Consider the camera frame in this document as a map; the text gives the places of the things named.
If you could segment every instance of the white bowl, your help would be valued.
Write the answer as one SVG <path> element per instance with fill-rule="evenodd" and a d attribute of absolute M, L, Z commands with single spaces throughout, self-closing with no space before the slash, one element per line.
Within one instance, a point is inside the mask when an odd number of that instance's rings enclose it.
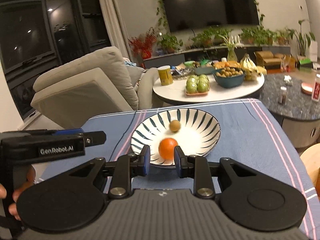
<path fill-rule="evenodd" d="M 180 121 L 181 129 L 177 133 L 169 130 L 172 120 Z M 166 161 L 159 155 L 158 147 L 163 139 L 175 139 L 185 155 L 206 156 L 216 146 L 220 134 L 220 124 L 211 114 L 192 108 L 173 109 L 143 121 L 132 134 L 131 148 L 140 154 L 143 146 L 149 145 L 152 165 L 174 168 L 174 161 Z"/>

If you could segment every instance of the plate rim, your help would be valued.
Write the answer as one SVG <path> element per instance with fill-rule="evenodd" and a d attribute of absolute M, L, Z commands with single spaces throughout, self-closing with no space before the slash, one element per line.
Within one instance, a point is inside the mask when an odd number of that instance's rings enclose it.
<path fill-rule="evenodd" d="M 201 157 L 207 156 L 207 155 L 209 154 L 209 152 L 212 151 L 212 149 L 216 147 L 216 145 L 218 144 L 218 142 L 219 142 L 219 140 L 220 140 L 220 136 L 221 136 L 221 126 L 220 126 L 219 121 L 217 120 L 217 118 L 216 118 L 214 115 L 208 113 L 207 111 L 200 110 L 200 109 L 196 109 L 196 108 L 190 108 L 190 107 L 185 107 L 185 108 L 183 108 L 183 107 L 179 107 L 179 108 L 174 108 L 174 109 L 169 109 L 169 110 L 161 111 L 161 112 L 159 112 L 159 113 L 156 113 L 156 114 L 154 114 L 154 115 L 146 118 L 145 120 L 148 120 L 149 118 L 151 118 L 151 117 L 153 117 L 153 116 L 155 116 L 155 115 L 157 115 L 157 114 L 164 113 L 164 112 L 167 112 L 167 111 L 170 111 L 170 110 L 178 110 L 178 109 L 192 109 L 192 110 L 202 111 L 202 112 L 205 112 L 205 113 L 211 115 L 211 116 L 217 121 L 217 124 L 218 124 L 218 126 L 219 126 L 219 136 L 218 136 L 218 139 L 217 139 L 217 143 L 216 143 L 214 146 L 212 146 L 212 148 L 210 148 L 210 149 L 209 149 L 206 153 L 204 153 Z M 132 136 L 133 136 L 134 132 L 137 130 L 137 128 L 138 128 L 145 120 L 143 120 L 143 121 L 134 129 L 134 131 L 133 131 L 133 133 L 132 133 L 132 135 L 131 135 L 131 137 L 130 137 L 130 148 L 131 148 L 132 151 L 133 151 L 133 149 L 132 149 Z M 174 164 L 174 165 L 160 165 L 160 164 L 151 163 L 151 161 L 150 161 L 150 165 L 152 165 L 152 166 L 154 166 L 154 167 L 158 167 L 158 168 L 168 168 L 168 169 L 169 169 L 169 168 L 172 168 L 172 167 L 175 167 L 175 164 Z"/>

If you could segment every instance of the white round table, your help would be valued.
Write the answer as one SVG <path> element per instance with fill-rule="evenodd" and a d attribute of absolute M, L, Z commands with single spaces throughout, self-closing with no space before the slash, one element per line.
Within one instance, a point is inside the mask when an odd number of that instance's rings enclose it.
<path fill-rule="evenodd" d="M 168 86 L 162 86 L 160 79 L 158 79 L 153 86 L 153 91 L 166 103 L 181 105 L 243 98 L 257 92 L 265 81 L 264 75 L 262 75 L 258 77 L 257 81 L 245 81 L 239 87 L 225 89 L 216 83 L 212 75 L 209 75 L 208 78 L 210 91 L 206 96 L 187 96 L 185 94 L 186 79 L 174 80 L 173 84 Z"/>

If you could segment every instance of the blue tablecloth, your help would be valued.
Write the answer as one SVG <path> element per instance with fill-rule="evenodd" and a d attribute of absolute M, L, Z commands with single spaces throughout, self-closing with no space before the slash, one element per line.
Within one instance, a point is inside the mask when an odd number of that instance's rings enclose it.
<path fill-rule="evenodd" d="M 308 210 L 300 229 L 309 238 L 320 239 L 320 203 L 315 188 L 297 151 L 263 104 L 256 99 L 235 99 L 196 104 L 192 105 L 192 108 L 209 112 L 221 125 L 220 140 L 207 156 L 208 160 L 218 162 L 221 157 L 231 157 L 284 183 L 293 185 L 305 195 L 308 201 Z M 85 131 L 103 130 L 107 135 L 106 143 L 87 148 L 85 156 L 51 163 L 40 180 L 51 178 L 95 157 L 103 156 L 107 160 L 116 160 L 129 151 L 131 134 L 138 124 L 165 109 L 105 114 L 91 118 L 83 129 Z M 214 180 L 214 183 L 216 191 L 219 192 L 217 181 Z M 175 170 L 151 166 L 147 177 L 133 179 L 132 187 L 192 189 L 193 179 L 179 179 Z"/>

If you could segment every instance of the curtain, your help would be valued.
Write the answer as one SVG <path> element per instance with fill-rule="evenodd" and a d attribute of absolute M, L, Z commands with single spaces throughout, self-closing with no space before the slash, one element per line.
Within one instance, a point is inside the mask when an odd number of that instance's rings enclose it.
<path fill-rule="evenodd" d="M 127 29 L 121 18 L 116 0 L 99 1 L 111 45 L 117 47 L 121 51 L 122 57 L 128 57 L 132 60 Z"/>

